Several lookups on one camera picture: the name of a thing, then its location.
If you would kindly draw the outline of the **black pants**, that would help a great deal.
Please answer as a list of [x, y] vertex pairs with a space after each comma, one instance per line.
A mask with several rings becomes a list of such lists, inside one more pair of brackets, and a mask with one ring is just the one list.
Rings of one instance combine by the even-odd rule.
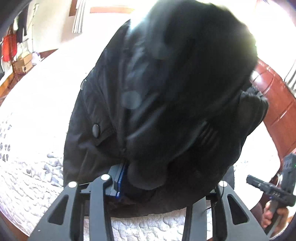
[[81, 83], [64, 145], [63, 181], [92, 182], [127, 164], [113, 217], [161, 214], [206, 196], [263, 121], [250, 82], [255, 39], [229, 10], [158, 1], [125, 22]]

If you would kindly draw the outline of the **dark wooden headboard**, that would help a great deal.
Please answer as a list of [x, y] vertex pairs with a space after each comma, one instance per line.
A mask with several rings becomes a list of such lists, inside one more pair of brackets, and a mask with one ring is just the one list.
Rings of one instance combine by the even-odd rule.
[[295, 152], [295, 97], [282, 78], [262, 60], [257, 60], [254, 71], [252, 82], [269, 102], [264, 123], [282, 160]]

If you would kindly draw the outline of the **grey quilted bed runner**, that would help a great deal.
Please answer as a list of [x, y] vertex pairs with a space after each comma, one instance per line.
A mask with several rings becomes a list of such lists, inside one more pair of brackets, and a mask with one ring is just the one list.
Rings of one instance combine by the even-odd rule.
[[[59, 156], [38, 156], [33, 144], [22, 156], [13, 141], [13, 127], [1, 121], [1, 212], [29, 236], [62, 191]], [[138, 218], [113, 218], [115, 240], [181, 240], [185, 209]]]

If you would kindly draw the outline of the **light blue bed sheet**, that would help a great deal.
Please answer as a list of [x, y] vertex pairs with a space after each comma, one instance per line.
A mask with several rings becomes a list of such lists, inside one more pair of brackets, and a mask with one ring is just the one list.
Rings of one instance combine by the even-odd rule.
[[[86, 33], [63, 44], [16, 85], [1, 107], [1, 120], [12, 125], [17, 151], [25, 152], [33, 144], [38, 156], [53, 150], [64, 157], [81, 83], [117, 30], [131, 19], [115, 14], [94, 18]], [[275, 144], [262, 121], [246, 138], [239, 159], [230, 168], [238, 178], [251, 173], [269, 180], [279, 166]]]

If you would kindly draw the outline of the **white pleated curtain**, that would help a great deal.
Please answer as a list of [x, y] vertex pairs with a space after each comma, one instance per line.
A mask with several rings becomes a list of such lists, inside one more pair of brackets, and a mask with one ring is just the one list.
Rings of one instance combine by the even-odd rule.
[[296, 63], [293, 64], [292, 68], [284, 78], [285, 85], [288, 87], [290, 92], [295, 95], [295, 82], [296, 82]]

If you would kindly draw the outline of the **cardboard box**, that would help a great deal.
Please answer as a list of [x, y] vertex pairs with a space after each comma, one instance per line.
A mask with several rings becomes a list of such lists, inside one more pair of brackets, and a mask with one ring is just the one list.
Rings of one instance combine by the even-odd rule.
[[26, 74], [33, 68], [32, 53], [27, 54], [25, 57], [19, 57], [15, 63], [15, 73], [18, 75]]

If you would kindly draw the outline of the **grey curtain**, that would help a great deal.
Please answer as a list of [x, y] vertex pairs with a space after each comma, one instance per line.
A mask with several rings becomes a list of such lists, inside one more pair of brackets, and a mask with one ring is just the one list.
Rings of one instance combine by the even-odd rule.
[[75, 6], [75, 18], [74, 23], [72, 27], [72, 33], [74, 34], [80, 34], [82, 33], [82, 26], [83, 26], [83, 18], [84, 13], [86, 10], [86, 0], [78, 0]]

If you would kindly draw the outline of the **red hanging garment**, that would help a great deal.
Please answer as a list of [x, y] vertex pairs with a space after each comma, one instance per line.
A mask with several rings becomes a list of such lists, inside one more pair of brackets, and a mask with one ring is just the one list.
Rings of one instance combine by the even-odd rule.
[[8, 34], [4, 36], [2, 43], [3, 61], [11, 61], [17, 53], [16, 34]]

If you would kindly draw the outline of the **large wooden frame window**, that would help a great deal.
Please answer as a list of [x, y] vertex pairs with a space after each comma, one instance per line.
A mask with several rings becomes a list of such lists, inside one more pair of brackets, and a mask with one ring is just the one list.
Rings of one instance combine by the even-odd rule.
[[90, 4], [90, 13], [120, 13], [129, 14], [135, 9], [133, 1], [86, 1]]

